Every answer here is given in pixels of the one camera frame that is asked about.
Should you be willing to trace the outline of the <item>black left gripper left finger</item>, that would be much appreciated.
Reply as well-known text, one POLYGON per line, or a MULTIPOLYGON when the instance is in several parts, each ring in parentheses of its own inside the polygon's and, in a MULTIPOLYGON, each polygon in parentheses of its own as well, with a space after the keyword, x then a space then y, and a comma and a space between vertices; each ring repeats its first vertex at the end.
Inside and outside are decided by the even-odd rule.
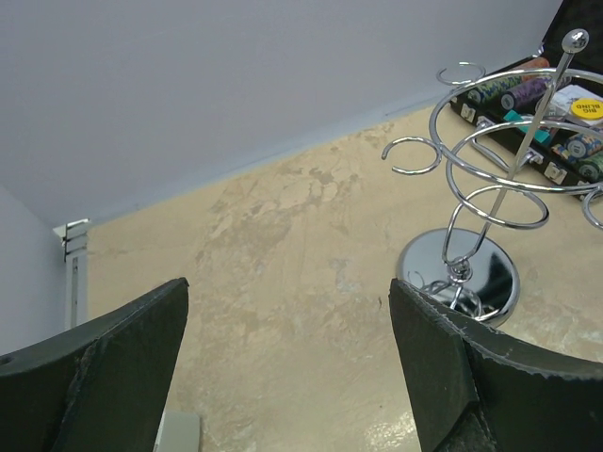
POLYGON ((4 451, 151 451, 188 313, 188 282, 1 357, 4 451))

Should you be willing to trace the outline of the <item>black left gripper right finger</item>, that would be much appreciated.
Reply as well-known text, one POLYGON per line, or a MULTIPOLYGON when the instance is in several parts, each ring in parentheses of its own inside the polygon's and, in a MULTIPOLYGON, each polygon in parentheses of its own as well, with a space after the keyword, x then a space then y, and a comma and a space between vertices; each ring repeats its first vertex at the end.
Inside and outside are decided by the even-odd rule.
POLYGON ((516 339, 397 279, 389 307, 422 450, 601 450, 601 363, 516 339))

